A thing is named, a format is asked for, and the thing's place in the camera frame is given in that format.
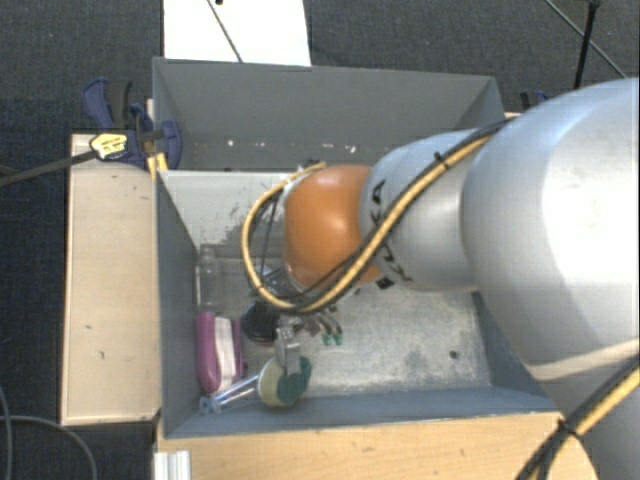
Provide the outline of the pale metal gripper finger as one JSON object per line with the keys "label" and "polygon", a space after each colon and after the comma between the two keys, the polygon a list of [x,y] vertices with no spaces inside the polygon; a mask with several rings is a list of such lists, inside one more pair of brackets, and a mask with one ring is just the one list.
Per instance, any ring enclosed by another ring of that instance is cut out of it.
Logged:
{"label": "pale metal gripper finger", "polygon": [[300,372],[300,343],[296,340],[291,326],[276,329],[274,350],[276,358],[287,376]]}

